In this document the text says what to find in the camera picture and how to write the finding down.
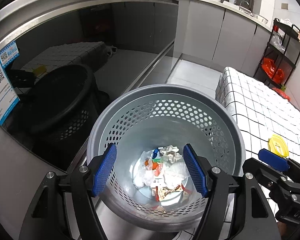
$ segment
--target blue label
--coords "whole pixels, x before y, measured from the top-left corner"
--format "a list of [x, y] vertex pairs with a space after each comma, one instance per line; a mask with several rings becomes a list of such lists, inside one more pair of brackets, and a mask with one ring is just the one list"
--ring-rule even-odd
[[0, 125], [4, 123], [12, 109], [20, 101], [4, 70], [4, 66], [18, 56], [19, 52], [15, 42], [0, 51]]

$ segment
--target countertop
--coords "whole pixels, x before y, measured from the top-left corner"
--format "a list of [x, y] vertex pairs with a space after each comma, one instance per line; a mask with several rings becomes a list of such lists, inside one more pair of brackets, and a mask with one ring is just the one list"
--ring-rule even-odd
[[269, 26], [261, 23], [259, 20], [257, 20], [256, 18], [252, 17], [251, 15], [248, 15], [242, 11], [240, 11], [239, 9], [237, 9], [236, 5], [232, 5], [230, 4], [229, 2], [227, 1], [224, 1], [223, 3], [220, 2], [220, 0], [198, 0], [198, 1], [202, 1], [202, 2], [207, 2], [207, 3], [211, 3], [211, 4], [214, 4], [214, 5], [217, 5], [217, 6], [220, 6], [220, 7], [223, 7], [225, 9], [228, 9], [230, 11], [233, 11], [237, 14], [240, 14], [241, 16], [243, 17], [246, 17], [247, 19], [257, 23], [258, 25], [260, 25], [261, 27], [265, 28], [267, 31], [271, 32], [272, 31], [272, 28], [270, 28]]

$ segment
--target blue gripper pad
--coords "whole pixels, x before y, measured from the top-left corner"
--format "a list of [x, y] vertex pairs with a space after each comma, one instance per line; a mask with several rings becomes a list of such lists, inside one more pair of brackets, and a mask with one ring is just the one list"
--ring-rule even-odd
[[264, 163], [268, 164], [272, 168], [276, 169], [277, 171], [288, 171], [290, 166], [288, 165], [287, 160], [281, 158], [280, 156], [266, 150], [262, 149], [258, 153], [259, 160], [263, 161]]
[[203, 173], [198, 162], [194, 158], [193, 153], [187, 145], [183, 147], [183, 159], [185, 160], [195, 189], [197, 192], [201, 193], [202, 197], [206, 197], [208, 194], [208, 189], [205, 174]]
[[103, 153], [104, 156], [102, 163], [99, 166], [98, 171], [94, 176], [94, 182], [92, 187], [92, 195], [95, 197], [99, 195], [105, 188], [106, 182], [113, 168], [114, 162], [117, 158], [117, 147], [115, 144], [108, 147]]

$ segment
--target black shelf rack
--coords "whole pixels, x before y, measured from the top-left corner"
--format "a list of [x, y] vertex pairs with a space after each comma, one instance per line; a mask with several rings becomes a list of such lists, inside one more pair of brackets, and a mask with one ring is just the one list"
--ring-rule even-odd
[[[277, 35], [277, 33], [279, 31], [278, 29], [281, 29], [284, 32], [284, 37], [282, 39], [282, 44], [285, 44], [286, 39], [288, 39], [288, 41], [285, 44], [284, 52], [280, 51], [273, 44], [271, 44], [271, 39], [274, 35]], [[292, 24], [292, 26], [289, 26], [289, 25], [286, 25], [284, 23], [281, 23], [278, 18], [274, 19], [274, 24], [273, 24], [273, 28], [272, 28], [272, 32], [271, 32], [269, 41], [267, 43], [266, 49], [263, 53], [263, 56], [262, 56], [261, 60], [259, 61], [258, 67], [257, 67], [257, 69], [256, 69], [256, 71], [253, 75], [254, 78], [256, 78], [257, 80], [263, 82], [265, 85], [271, 84], [274, 87], [277, 87], [277, 88], [280, 89], [283, 84], [277, 84], [275, 81], [273, 81], [273, 78], [276, 75], [278, 69], [280, 69], [280, 66], [282, 65], [282, 62], [285, 62], [286, 64], [288, 64], [288, 66], [291, 67], [291, 69], [289, 71], [289, 74], [288, 74], [288, 77], [284, 81], [284, 85], [286, 85], [286, 83], [289, 80], [291, 74], [293, 73], [294, 69], [296, 68], [296, 64], [297, 64], [297, 62], [300, 58], [300, 50], [298, 52], [297, 59], [294, 62], [291, 61], [291, 59], [288, 58], [287, 55], [286, 55], [286, 52], [288, 50], [288, 46], [290, 44], [291, 38], [295, 39], [300, 44], [299, 39], [298, 39], [299, 33], [295, 29], [300, 31], [300, 29], [294, 24]], [[276, 58], [275, 59], [275, 61], [276, 61], [276, 70], [274, 71], [274, 74], [273, 74], [272, 77], [270, 77], [262, 68], [263, 58], [269, 57], [269, 56], [272, 56], [272, 57], [275, 56], [275, 58]]]

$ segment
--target trash can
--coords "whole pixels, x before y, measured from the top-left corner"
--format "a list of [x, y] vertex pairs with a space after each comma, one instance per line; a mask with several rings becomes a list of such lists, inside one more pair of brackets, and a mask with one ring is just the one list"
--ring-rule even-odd
[[242, 175], [245, 147], [232, 116], [207, 95], [178, 85], [145, 86], [122, 95], [100, 115], [91, 131], [87, 162], [117, 145], [117, 159], [100, 195], [122, 219], [141, 228], [175, 232], [200, 221], [207, 199], [189, 177], [186, 191], [157, 202], [150, 188], [136, 189], [133, 171], [143, 151], [191, 143], [197, 155], [228, 174]]
[[98, 118], [96, 83], [86, 65], [68, 65], [40, 79], [27, 93], [21, 125], [36, 141], [69, 158], [88, 138]]

